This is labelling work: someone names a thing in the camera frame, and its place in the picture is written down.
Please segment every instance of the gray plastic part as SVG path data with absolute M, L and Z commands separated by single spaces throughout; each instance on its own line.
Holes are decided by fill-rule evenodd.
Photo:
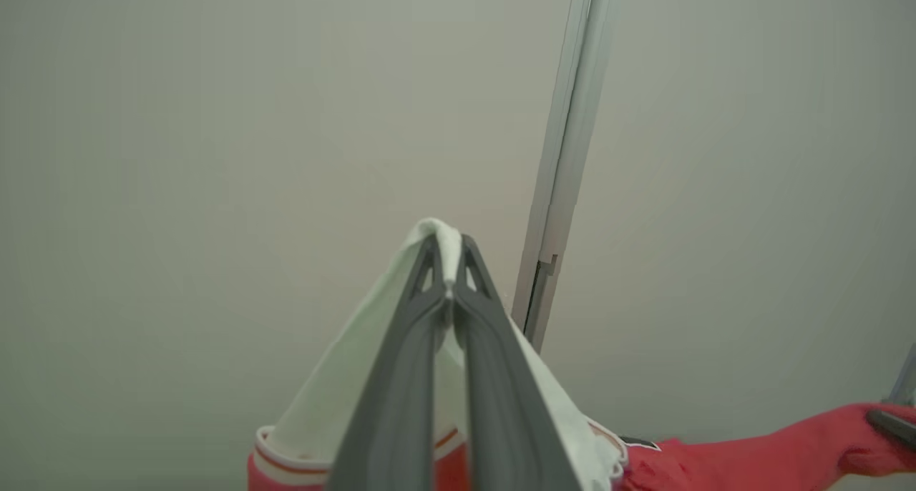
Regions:
M 432 283 L 425 286 L 430 271 Z M 581 489 L 500 295 L 467 235 L 448 295 L 436 238 L 423 240 L 326 489 L 433 489 L 433 354 L 449 319 L 467 365 L 472 489 Z

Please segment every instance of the wall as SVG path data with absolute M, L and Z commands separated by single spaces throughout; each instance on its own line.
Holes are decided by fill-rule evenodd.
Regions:
M 0 0 L 0 487 L 241 488 L 416 220 L 513 294 L 569 0 Z
M 916 341 L 916 0 L 613 4 L 560 383 L 688 442 L 881 399 Z

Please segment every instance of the red cloth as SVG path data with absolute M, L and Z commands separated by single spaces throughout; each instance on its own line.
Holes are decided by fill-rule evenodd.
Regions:
M 916 409 L 860 404 L 840 407 L 770 435 L 739 441 L 629 446 L 620 491 L 820 491 L 843 475 L 882 477 L 916 472 L 916 452 L 890 441 L 866 422 L 871 409 L 916 423 Z M 436 462 L 437 491 L 468 491 L 464 446 Z M 282 485 L 248 459 L 248 491 L 320 491 Z

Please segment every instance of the white fabric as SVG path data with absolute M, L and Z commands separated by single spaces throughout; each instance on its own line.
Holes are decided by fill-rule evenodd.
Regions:
M 269 434 L 265 443 L 272 452 L 318 464 L 333 459 L 398 306 L 419 244 L 429 234 L 435 234 L 439 242 L 444 280 L 455 282 L 461 258 L 461 233 L 440 220 L 419 221 L 387 272 L 325 351 L 305 386 Z M 514 324 L 513 328 L 583 490 L 608 491 L 611 479 L 622 475 L 627 455 L 605 437 L 595 435 L 588 419 L 563 391 L 521 331 Z M 437 439 L 453 429 L 467 434 L 464 352 L 455 340 L 454 331 L 446 334 L 435 364 Z

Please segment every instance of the red fabric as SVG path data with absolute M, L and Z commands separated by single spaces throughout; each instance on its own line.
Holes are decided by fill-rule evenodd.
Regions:
M 916 422 L 916 409 L 860 404 L 840 407 L 770 435 L 740 441 L 629 448 L 624 491 L 820 491 L 843 475 L 883 477 L 916 472 L 916 452 L 866 422 L 883 409 Z

